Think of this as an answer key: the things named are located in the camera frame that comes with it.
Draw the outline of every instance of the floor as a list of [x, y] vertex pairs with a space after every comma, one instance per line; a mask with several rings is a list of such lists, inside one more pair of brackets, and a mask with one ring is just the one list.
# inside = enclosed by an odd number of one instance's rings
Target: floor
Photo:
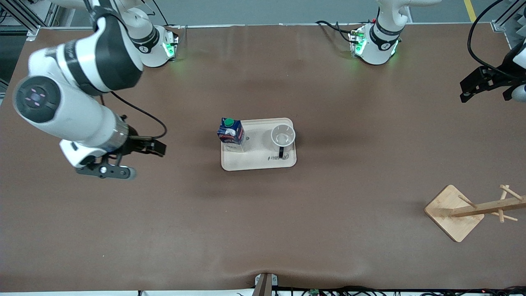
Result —
[[[313, 23], [318, 20], [342, 23], [357, 23], [374, 18], [378, 6], [373, 0], [156, 0], [169, 24], [177, 25], [224, 25], [224, 24], [279, 24]], [[470, 0], [442, 0], [431, 7], [412, 7], [411, 16], [415, 23], [470, 22], [466, 3]], [[473, 10], [479, 14], [493, 0], [473, 1]], [[497, 18], [504, 11], [506, 2], [492, 9], [483, 21]], [[139, 7], [148, 12], [154, 24], [164, 25], [158, 9], [153, 2]], [[77, 10], [71, 26], [88, 27], [86, 11]], [[11, 80], [14, 66], [24, 44], [24, 36], [0, 36], [0, 78]]]

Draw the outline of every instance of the wooden post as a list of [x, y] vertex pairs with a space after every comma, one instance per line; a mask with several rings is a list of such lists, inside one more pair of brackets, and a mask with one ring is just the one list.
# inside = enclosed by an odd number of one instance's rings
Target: wooden post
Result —
[[509, 185], [500, 185], [500, 188], [503, 190], [500, 200], [475, 204], [455, 186], [448, 185], [426, 206], [425, 212], [450, 238], [461, 242], [482, 221], [484, 214], [498, 216], [501, 223], [504, 219], [518, 221], [504, 215], [504, 211], [526, 208], [526, 200], [509, 189]]

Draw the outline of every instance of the brown table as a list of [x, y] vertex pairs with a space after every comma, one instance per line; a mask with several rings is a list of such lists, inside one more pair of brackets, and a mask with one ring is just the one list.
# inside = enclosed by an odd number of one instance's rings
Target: brown table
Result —
[[[316, 26], [189, 29], [179, 60], [119, 93], [169, 127], [167, 155], [124, 158], [131, 182], [78, 175], [59, 140], [0, 109], [1, 291], [236, 289], [260, 272], [280, 285], [504, 288], [526, 279], [526, 211], [489, 216], [451, 241], [423, 208], [454, 184], [474, 202], [499, 184], [526, 194], [526, 104], [500, 91], [461, 104], [478, 65], [469, 25], [411, 25], [386, 65], [350, 58]], [[89, 32], [41, 30], [29, 54]], [[504, 36], [473, 40], [499, 64]], [[7, 97], [15, 83], [11, 84]], [[141, 134], [158, 125], [106, 96]], [[288, 117], [289, 169], [226, 172], [222, 116]]]

